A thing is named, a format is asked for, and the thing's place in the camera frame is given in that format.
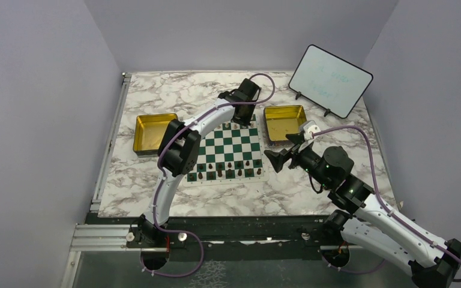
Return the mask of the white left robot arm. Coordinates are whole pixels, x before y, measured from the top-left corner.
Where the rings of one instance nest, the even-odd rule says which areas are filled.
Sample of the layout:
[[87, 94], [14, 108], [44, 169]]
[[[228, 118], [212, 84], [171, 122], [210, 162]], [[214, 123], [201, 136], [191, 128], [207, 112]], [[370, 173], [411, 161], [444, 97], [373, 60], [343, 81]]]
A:
[[238, 88], [220, 93], [203, 112], [184, 121], [174, 119], [167, 125], [158, 150], [155, 192], [137, 221], [137, 231], [148, 245], [155, 247], [164, 241], [173, 197], [182, 177], [196, 165], [201, 139], [225, 122], [249, 126], [260, 92], [255, 82], [245, 78]]

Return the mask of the small whiteboard on stand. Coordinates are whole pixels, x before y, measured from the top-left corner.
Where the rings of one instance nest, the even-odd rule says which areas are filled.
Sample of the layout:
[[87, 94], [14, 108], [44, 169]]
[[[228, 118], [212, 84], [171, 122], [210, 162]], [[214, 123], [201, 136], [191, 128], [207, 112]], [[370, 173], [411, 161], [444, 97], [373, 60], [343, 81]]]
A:
[[288, 87], [326, 113], [345, 119], [373, 81], [373, 74], [314, 44], [309, 45]]

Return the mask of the green white chess board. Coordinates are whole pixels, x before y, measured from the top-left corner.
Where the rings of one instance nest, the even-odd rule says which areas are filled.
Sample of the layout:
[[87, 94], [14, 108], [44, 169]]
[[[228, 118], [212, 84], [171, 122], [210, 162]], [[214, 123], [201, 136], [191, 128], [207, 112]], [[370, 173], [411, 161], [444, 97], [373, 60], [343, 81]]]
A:
[[[264, 163], [264, 141], [262, 139], [262, 131], [259, 125], [258, 116], [254, 114], [252, 121], [254, 128], [244, 127], [237, 123], [230, 123], [230, 130], [224, 130], [224, 124], [221, 124], [221, 130], [216, 128], [208, 133], [200, 142], [199, 155], [197, 162], [190, 172], [182, 180], [185, 187], [200, 187], [208, 185], [224, 185], [237, 183], [254, 183], [266, 182], [269, 180], [268, 170]], [[234, 130], [233, 124], [237, 124], [239, 129]], [[245, 166], [245, 162], [249, 160], [250, 165]], [[255, 161], [260, 160], [261, 164], [256, 166]], [[241, 162], [241, 167], [236, 166], [236, 162]], [[232, 167], [228, 168], [227, 164], [231, 162]], [[218, 163], [222, 163], [223, 177], [217, 177]], [[203, 164], [204, 169], [199, 170], [198, 165]], [[208, 164], [212, 164], [212, 169], [208, 168]], [[258, 168], [262, 169], [261, 175], [256, 175]], [[226, 171], [232, 169], [234, 177], [227, 179]], [[238, 170], [243, 171], [242, 176], [237, 176]], [[247, 169], [253, 169], [253, 176], [247, 176]], [[197, 174], [202, 172], [203, 179], [198, 179]], [[209, 180], [208, 172], [213, 172], [214, 179]], [[189, 180], [189, 174], [194, 174], [195, 180]]]

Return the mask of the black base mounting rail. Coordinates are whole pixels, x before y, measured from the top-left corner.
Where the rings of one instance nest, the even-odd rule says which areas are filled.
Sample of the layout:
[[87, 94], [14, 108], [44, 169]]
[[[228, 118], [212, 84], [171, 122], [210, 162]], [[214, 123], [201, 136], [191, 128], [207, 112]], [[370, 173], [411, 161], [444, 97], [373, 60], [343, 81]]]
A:
[[130, 224], [127, 248], [176, 262], [205, 260], [321, 260], [320, 251], [343, 243], [325, 224], [327, 215], [264, 217], [171, 217], [170, 233], [144, 220]]

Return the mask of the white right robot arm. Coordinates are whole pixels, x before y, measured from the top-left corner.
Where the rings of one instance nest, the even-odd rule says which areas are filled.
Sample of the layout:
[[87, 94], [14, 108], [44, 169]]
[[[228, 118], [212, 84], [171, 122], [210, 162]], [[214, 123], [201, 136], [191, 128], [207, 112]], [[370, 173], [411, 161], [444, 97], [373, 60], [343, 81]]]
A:
[[341, 240], [359, 245], [399, 267], [417, 287], [449, 287], [461, 268], [461, 242], [445, 240], [415, 224], [386, 204], [373, 188], [351, 173], [354, 162], [341, 146], [322, 155], [303, 134], [290, 134], [294, 144], [279, 152], [266, 150], [275, 172], [289, 161], [302, 168], [328, 191], [337, 206], [323, 223], [322, 236], [330, 244]]

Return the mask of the gold metal tin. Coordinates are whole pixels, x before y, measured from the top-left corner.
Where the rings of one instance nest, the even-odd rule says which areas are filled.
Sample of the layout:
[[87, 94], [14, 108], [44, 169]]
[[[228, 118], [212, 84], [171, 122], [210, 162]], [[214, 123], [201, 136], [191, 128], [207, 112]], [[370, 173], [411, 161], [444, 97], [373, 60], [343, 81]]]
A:
[[302, 105], [268, 106], [264, 108], [264, 121], [267, 143], [281, 146], [289, 143], [286, 135], [297, 133], [307, 117]]
[[178, 119], [175, 113], [139, 115], [136, 118], [133, 152], [138, 157], [156, 154], [168, 124]]

